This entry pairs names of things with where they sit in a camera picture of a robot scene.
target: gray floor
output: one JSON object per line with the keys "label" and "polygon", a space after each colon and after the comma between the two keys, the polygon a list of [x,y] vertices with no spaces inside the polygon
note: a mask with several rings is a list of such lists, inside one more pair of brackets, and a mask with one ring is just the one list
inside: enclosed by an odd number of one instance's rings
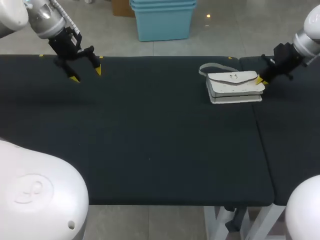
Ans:
{"label": "gray floor", "polygon": [[[101,56],[259,56],[290,42],[320,0],[198,0],[190,38],[139,42],[134,18],[115,17],[111,3],[59,0]],[[27,27],[0,40],[0,54],[53,54]],[[275,232],[283,231],[283,224]],[[86,240],[205,240],[202,207],[90,206]],[[230,240],[239,236],[233,234]]]}

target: cardboard box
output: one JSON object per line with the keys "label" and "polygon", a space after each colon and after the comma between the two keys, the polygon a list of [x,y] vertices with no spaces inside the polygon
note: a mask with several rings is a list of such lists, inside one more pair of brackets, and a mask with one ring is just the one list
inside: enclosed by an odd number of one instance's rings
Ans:
{"label": "cardboard box", "polygon": [[112,0],[113,15],[121,17],[135,17],[135,12],[131,9],[129,0]]}

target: white handbag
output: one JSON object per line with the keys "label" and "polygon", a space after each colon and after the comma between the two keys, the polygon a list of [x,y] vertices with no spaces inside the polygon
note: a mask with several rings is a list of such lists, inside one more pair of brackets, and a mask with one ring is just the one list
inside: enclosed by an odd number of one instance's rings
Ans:
{"label": "white handbag", "polygon": [[[230,72],[205,73],[204,68],[215,67]],[[213,104],[248,103],[262,101],[265,90],[263,83],[256,84],[255,71],[238,71],[218,63],[206,63],[199,68],[199,74],[206,77],[210,101]]]}

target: handbag flap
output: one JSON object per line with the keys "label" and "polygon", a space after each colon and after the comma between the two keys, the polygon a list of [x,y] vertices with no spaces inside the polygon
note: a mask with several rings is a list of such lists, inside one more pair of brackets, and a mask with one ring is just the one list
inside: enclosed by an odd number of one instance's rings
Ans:
{"label": "handbag flap", "polygon": [[209,73],[208,77],[212,81],[223,82],[225,84],[238,85],[247,81],[255,80],[258,74],[255,71],[235,71]]}

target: white robot body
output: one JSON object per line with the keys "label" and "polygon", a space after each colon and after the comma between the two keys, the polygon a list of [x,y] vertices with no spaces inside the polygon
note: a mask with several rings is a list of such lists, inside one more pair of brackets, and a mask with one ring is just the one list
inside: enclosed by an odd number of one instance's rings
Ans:
{"label": "white robot body", "polygon": [[0,239],[82,240],[89,197],[69,163],[0,140]]}
{"label": "white robot body", "polygon": [[0,0],[0,38],[23,29],[29,16],[22,0]]}
{"label": "white robot body", "polygon": [[293,240],[320,239],[320,175],[304,181],[292,192],[285,222]]}

